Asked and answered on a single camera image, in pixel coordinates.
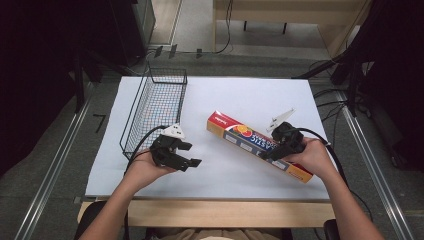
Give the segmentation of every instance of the black wire basket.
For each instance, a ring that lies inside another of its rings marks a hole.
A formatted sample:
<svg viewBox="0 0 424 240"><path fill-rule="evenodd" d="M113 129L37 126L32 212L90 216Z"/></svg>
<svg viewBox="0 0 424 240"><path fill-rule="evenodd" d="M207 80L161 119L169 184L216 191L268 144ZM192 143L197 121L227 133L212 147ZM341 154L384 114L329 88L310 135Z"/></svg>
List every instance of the black wire basket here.
<svg viewBox="0 0 424 240"><path fill-rule="evenodd" d="M151 68L147 64L120 140L128 160L134 152L149 148L159 136L160 131L153 132L136 149L151 129L180 122L186 87L185 69Z"/></svg>

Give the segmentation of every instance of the gray floor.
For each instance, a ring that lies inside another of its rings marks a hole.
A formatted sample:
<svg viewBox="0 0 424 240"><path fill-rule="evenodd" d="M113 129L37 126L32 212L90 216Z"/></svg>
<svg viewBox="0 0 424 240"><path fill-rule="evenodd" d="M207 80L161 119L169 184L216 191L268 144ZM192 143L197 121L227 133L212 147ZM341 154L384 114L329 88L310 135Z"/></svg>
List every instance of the gray floor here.
<svg viewBox="0 0 424 240"><path fill-rule="evenodd" d="M178 20L173 44L178 44L178 51L194 51L202 48L211 50L210 19L208 10L211 7L209 0L183 0L181 15ZM192 19L197 17L197 24ZM219 44L225 43L226 30L221 25ZM283 45L275 46L278 41L269 43L269 37L252 37L252 35L274 34L272 29L279 26L265 26L262 23L253 23L248 33L239 28L235 22L231 30L232 48L225 54L205 54L197 59L195 54L177 53L169 58L164 52L160 57L149 56L149 61L155 67L180 67L187 69L188 75L193 76L253 76L271 78L290 78L307 72L317 60L328 59L328 55L314 33L314 26L289 24L288 33L279 38ZM306 35L296 39L292 34ZM132 67L136 72L144 70L143 64ZM329 82L329 73L325 71L310 79L313 92L332 88ZM93 84L92 98L88 105L85 118L75 136L73 144L64 158L57 181L52 186L49 199L41 211L30 239L72 239L77 227L77 214L80 208L79 197L83 197L88 175L101 144L107 126L111 106L120 81L120 76L107 69L104 70L101 83ZM318 98L317 104L336 100L334 93ZM72 99L52 123L49 129L38 142L33 152L17 166L8 171L0 179L0 239L14 239L24 221L29 204L36 196L44 176L48 171L55 154L60 147L68 126L74 118L75 99ZM325 117L332 106L319 108L322 117ZM94 114L106 115L106 121L100 126L100 119ZM424 239L423 227L423 199L424 192L421 183L423 175L417 171L401 171L392 166L390 154L374 126L372 120L359 114L357 120L366 136L371 149L378 161L391 191L399 203L412 229L415 239ZM347 179L352 190L357 193L371 209L374 222L386 239L399 239L395 228L390 221L386 206L374 185L359 148L348 126L346 118L340 114L324 122L327 137L332 140L335 131L335 149L345 169ZM132 239L140 239L142 228L131 229ZM317 239L312 229L293 229L295 239Z"/></svg>

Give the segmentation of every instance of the white table surface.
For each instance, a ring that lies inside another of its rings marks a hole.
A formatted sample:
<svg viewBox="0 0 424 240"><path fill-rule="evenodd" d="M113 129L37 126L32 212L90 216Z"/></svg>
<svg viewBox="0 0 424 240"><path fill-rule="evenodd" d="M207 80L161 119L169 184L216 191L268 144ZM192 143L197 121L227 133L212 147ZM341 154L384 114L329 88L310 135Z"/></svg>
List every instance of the white table surface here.
<svg viewBox="0 0 424 240"><path fill-rule="evenodd" d="M123 177L128 160L119 140L140 81L140 77L121 80L86 196L109 196ZM177 153L203 161L197 168L161 177L136 196L327 201L327 191L316 176L302 183L206 130L208 117L218 110L270 136L266 128L272 117L291 108L296 111L289 123L326 138L307 80L188 76L180 124L186 135L184 141L193 147Z"/></svg>

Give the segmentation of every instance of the human arm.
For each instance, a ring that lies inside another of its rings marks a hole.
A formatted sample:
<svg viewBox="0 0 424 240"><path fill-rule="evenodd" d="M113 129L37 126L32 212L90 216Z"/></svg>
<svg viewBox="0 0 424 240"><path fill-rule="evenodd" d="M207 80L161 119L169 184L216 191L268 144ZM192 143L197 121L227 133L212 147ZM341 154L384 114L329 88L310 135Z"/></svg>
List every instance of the human arm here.
<svg viewBox="0 0 424 240"><path fill-rule="evenodd" d="M134 194L159 177L174 171L168 167L156 166L150 152L138 155L106 205L80 239L117 239Z"/></svg>
<svg viewBox="0 0 424 240"><path fill-rule="evenodd" d="M285 158L304 166L322 179L336 216L341 239L383 239L350 193L334 167L325 146L318 139L304 138L305 150Z"/></svg>

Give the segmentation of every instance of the table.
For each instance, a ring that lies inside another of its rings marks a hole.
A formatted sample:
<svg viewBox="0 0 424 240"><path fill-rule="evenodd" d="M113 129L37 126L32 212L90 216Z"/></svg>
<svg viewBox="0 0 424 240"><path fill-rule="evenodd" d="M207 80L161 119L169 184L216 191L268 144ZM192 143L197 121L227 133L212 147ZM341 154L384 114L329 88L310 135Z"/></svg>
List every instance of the table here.
<svg viewBox="0 0 424 240"><path fill-rule="evenodd" d="M117 159L123 155L116 148L118 142L114 143L115 138L119 139L117 131L121 130L115 123L122 116L125 120L128 115L125 107L130 104L125 104L124 96L131 96L131 91L136 91L132 82L140 80L124 77L121 81L90 173L86 196L107 198L122 179L126 159ZM285 97L285 101L269 101L280 95ZM228 104L226 99L232 99L234 104ZM242 106L240 101L250 104ZM263 103L267 103L266 108L254 108ZM246 124L257 130L265 129L275 114L272 110L275 106L279 106L276 111L294 107L297 110L290 117L292 123L314 129L325 137L306 80L189 77L181 126L193 148L184 154L199 157L203 162L197 169L164 176L137 193L129 207L129 224L156 227L321 227L326 220L334 218L328 194L319 178L313 177L307 184L301 183L205 129L207 117L213 112L211 109L233 113L236 119L243 117L247 120L250 116ZM263 119L252 119L252 113L246 111L250 107ZM208 151L205 146L220 150ZM89 204L83 203L79 217Z"/></svg>
<svg viewBox="0 0 424 240"><path fill-rule="evenodd" d="M213 1L213 49L216 21L226 20L229 0ZM331 58L340 54L352 30L368 15L371 0L234 0L231 20L318 24Z"/></svg>

